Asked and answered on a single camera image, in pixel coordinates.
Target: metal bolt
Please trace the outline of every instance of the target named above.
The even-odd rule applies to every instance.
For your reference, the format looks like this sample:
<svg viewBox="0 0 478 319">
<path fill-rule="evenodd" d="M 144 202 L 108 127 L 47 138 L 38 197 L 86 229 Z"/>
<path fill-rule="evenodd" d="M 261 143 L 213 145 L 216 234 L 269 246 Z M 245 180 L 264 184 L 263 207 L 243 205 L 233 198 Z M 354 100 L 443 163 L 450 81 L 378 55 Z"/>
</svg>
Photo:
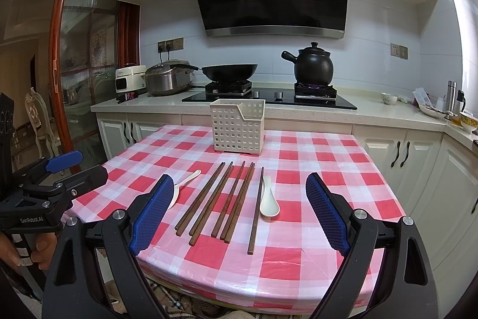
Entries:
<svg viewBox="0 0 478 319">
<path fill-rule="evenodd" d="M 113 219 L 123 219 L 125 215 L 124 210 L 113 211 Z"/>
<path fill-rule="evenodd" d="M 75 216 L 72 216 L 66 221 L 66 224 L 69 226 L 75 226 L 78 223 L 78 218 Z"/>
<path fill-rule="evenodd" d="M 357 219 L 365 219 L 367 217 L 367 212 L 362 209 L 358 209 L 354 211 L 355 218 Z"/>
<path fill-rule="evenodd" d="M 407 226 L 413 225 L 413 219 L 411 216 L 404 216 L 402 220 L 403 220 L 403 223 L 405 223 Z"/>
</svg>

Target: blue gripper pad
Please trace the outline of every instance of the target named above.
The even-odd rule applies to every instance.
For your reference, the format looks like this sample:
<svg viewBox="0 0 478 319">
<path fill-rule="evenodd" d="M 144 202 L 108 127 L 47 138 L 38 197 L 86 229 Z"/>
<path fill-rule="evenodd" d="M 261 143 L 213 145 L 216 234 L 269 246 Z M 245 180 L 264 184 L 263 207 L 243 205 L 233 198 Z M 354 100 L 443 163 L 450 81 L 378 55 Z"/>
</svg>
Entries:
<svg viewBox="0 0 478 319">
<path fill-rule="evenodd" d="M 45 169 L 47 172 L 57 173 L 78 165 L 83 161 L 83 154 L 79 150 L 73 150 L 70 153 L 62 154 L 58 157 L 53 157 L 46 163 Z"/>
<path fill-rule="evenodd" d="M 129 248 L 134 255 L 138 255 L 141 250 L 144 250 L 149 246 L 152 237 L 163 219 L 164 213 L 166 213 L 166 210 L 173 199 L 173 192 L 173 179 L 167 174 L 164 174 L 154 185 L 149 194 L 137 196 L 135 199 L 136 201 L 142 196 L 150 196 L 149 200 L 133 222 Z"/>
<path fill-rule="evenodd" d="M 309 199 L 309 203 L 312 209 L 314 209 L 330 246 L 340 251 L 340 254 L 345 257 L 350 250 L 350 245 L 347 241 L 347 226 L 326 193 L 326 191 L 329 191 L 324 189 L 325 184 L 318 178 L 318 175 L 317 177 L 315 175 L 317 173 L 309 174 L 305 182 L 307 199 Z"/>
</svg>

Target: utensil holder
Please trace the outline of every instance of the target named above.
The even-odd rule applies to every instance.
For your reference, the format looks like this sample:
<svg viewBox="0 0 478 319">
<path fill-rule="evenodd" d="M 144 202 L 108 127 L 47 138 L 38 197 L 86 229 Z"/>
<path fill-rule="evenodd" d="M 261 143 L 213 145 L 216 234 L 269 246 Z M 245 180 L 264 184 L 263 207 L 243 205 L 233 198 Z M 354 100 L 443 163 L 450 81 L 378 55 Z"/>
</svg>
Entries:
<svg viewBox="0 0 478 319">
<path fill-rule="evenodd" d="M 216 152 L 261 153 L 264 99 L 218 99 L 209 107 Z"/>
</svg>

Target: checkered tablecloth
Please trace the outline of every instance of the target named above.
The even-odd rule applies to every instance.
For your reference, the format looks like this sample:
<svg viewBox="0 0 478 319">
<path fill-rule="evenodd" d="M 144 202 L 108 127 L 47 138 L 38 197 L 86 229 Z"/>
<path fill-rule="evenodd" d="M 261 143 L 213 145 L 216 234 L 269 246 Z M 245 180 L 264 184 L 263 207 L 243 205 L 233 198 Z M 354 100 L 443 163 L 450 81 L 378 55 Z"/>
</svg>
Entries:
<svg viewBox="0 0 478 319">
<path fill-rule="evenodd" d="M 210 234 L 244 160 L 246 168 L 255 162 L 256 170 L 228 245 Z M 191 247 L 188 231 L 199 211 L 182 237 L 176 236 L 174 226 L 223 161 L 226 165 L 233 161 L 235 168 L 199 240 Z M 376 219 L 396 221 L 404 215 L 377 167 L 351 135 L 267 130 L 261 155 L 253 156 L 215 152 L 211 128 L 168 125 L 104 166 L 109 173 L 107 184 L 74 201 L 70 215 L 83 221 L 104 219 L 150 191 L 163 173 L 178 183 L 200 169 L 202 174 L 181 188 L 177 204 L 164 215 L 149 248 L 139 254 L 139 264 L 147 273 L 184 291 L 249 310 L 312 312 L 342 262 L 305 195 L 310 173 L 317 172 L 331 192 L 343 195 L 352 208 L 363 208 Z M 264 174 L 272 178 L 281 211 L 271 220 L 259 218 L 254 254 L 248 255 L 262 166 Z M 356 306 L 367 304 L 381 260 L 382 251 L 376 250 Z"/>
</svg>

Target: red and white tablecloth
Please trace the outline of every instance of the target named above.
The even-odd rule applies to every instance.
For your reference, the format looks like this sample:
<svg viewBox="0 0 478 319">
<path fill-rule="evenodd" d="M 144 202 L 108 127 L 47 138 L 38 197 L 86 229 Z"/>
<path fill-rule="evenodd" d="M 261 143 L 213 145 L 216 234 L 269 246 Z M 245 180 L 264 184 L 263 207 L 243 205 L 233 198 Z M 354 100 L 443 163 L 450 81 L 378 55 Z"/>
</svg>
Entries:
<svg viewBox="0 0 478 319">
<path fill-rule="evenodd" d="M 252 161 L 256 170 L 232 242 L 226 244 L 210 234 L 244 160 L 243 176 Z M 226 165 L 233 161 L 235 169 L 191 247 L 188 231 L 199 211 L 182 237 L 176 236 L 174 226 L 223 161 Z M 178 203 L 164 215 L 149 248 L 139 254 L 139 264 L 183 291 L 256 311 L 312 312 L 342 262 L 305 195 L 311 172 L 317 172 L 330 191 L 343 195 L 352 208 L 363 208 L 376 219 L 396 221 L 404 215 L 377 167 L 351 135 L 267 130 L 261 155 L 253 156 L 215 152 L 211 128 L 168 125 L 104 166 L 107 184 L 74 201 L 69 215 L 83 221 L 104 219 L 150 191 L 163 173 L 178 183 L 200 169 L 202 174 L 181 189 Z M 259 218 L 254 254 L 248 255 L 262 166 L 272 178 L 281 211 L 271 220 Z M 381 260 L 382 251 L 376 250 L 356 306 L 367 304 Z"/>
</svg>

